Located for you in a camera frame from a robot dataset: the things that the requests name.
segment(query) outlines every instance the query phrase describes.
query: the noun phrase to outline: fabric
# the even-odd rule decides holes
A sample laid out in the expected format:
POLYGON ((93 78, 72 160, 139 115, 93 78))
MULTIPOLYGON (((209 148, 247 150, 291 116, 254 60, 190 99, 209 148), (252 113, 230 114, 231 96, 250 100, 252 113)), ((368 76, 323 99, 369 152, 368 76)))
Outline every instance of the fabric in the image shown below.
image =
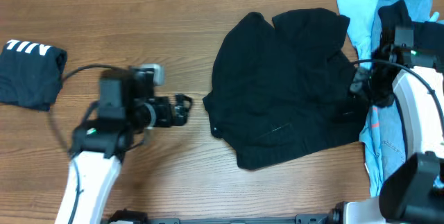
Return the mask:
POLYGON ((435 182, 434 182, 434 187, 437 189, 444 189, 444 182, 441 181, 440 177, 436 177, 435 182))
POLYGON ((8 41, 0 55, 0 102, 49 111, 66 61, 67 52, 54 46, 8 41))
POLYGON ((341 52, 349 19, 318 8, 258 12, 225 37, 212 91, 203 99, 211 131, 259 169, 357 141, 368 104, 349 95, 355 68, 341 52))
POLYGON ((436 22, 439 18, 439 12, 434 12, 433 15, 428 19, 430 22, 436 22))
MULTIPOLYGON (((350 18, 347 33, 360 60, 371 58, 371 35, 378 1, 337 0, 339 13, 350 18)), ((367 69, 371 68, 371 63, 360 65, 367 69)))

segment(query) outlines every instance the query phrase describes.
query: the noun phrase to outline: black cable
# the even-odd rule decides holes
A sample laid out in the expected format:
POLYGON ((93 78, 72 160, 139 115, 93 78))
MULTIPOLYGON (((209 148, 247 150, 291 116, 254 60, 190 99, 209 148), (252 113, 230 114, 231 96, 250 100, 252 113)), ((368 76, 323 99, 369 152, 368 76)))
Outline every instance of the black cable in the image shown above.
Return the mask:
POLYGON ((76 199, 74 200, 74 206, 72 207, 71 216, 69 217, 68 224, 72 224, 74 221, 74 216, 76 215, 78 199, 80 198, 80 194, 83 192, 80 190, 80 172, 78 170, 77 162, 73 159, 74 169, 76 170, 77 177, 77 186, 76 186, 76 199))
POLYGON ((385 65, 388 65, 388 66, 397 67, 397 68, 405 70, 406 72, 410 73, 415 78, 417 78, 427 88, 427 90, 429 91, 430 95, 433 98, 433 101, 435 102, 435 106, 436 106, 436 109, 438 110, 438 114, 439 114, 439 120, 441 122, 441 131, 443 132, 443 135, 444 135, 444 114, 443 114, 443 109, 441 107, 441 104, 439 103, 438 97, 436 96, 435 90, 432 89, 430 87, 430 85, 423 78, 421 78, 421 76, 419 76, 416 72, 412 71, 410 68, 405 67, 404 65, 400 65, 400 64, 397 64, 397 63, 392 63, 392 62, 385 61, 385 60, 367 59, 367 60, 357 60, 357 61, 354 61, 354 62, 351 62, 351 63, 352 64, 361 64, 361 63, 366 63, 366 62, 380 63, 380 64, 385 64, 385 65))
MULTIPOLYGON (((93 68, 113 69, 115 71, 124 71, 124 72, 127 71, 126 69, 123 69, 120 67, 115 67, 115 66, 108 65, 108 64, 90 64, 90 65, 85 65, 84 67, 79 67, 79 68, 65 74, 65 77, 62 78, 62 83, 65 83, 69 78, 76 75, 80 71, 84 71, 86 69, 93 69, 93 68)), ((85 115, 86 118, 92 113, 92 111, 95 108, 97 108, 97 105, 98 105, 97 102, 91 103, 91 105, 89 106, 89 108, 87 110, 87 114, 85 115)), ((62 148, 65 150, 65 152, 68 154, 69 158, 72 159, 72 161, 74 163, 74 169, 76 171, 76 176, 77 176, 76 199, 74 200, 74 206, 73 206, 71 216, 69 217, 69 222, 68 222, 68 224, 72 224, 74 221, 74 217, 76 215, 80 194, 83 192, 82 190, 80 190, 80 172, 78 170, 77 162, 72 157, 71 151, 68 148, 67 140, 63 137, 63 134, 61 133, 60 129, 57 127, 56 121, 54 119, 54 110, 53 109, 48 112, 48 120, 49 120, 49 126, 50 126, 51 130, 54 132, 55 137, 57 138, 58 142, 60 143, 62 148)))
POLYGON ((140 147, 140 146, 142 146, 142 145, 144 145, 145 144, 145 138, 143 138, 138 144, 135 144, 135 145, 133 145, 133 146, 131 146, 129 149, 127 149, 125 152, 128 152, 128 151, 130 151, 130 150, 133 150, 133 149, 135 149, 135 148, 137 148, 137 147, 140 147))
POLYGON ((62 83, 64 83, 66 80, 68 80, 72 76, 76 75, 79 71, 84 71, 86 69, 93 69, 93 68, 113 69, 115 71, 124 71, 124 72, 128 71, 127 69, 115 67, 115 66, 108 65, 108 64, 89 64, 89 65, 85 65, 83 67, 79 67, 79 68, 65 74, 65 77, 62 78, 62 83))

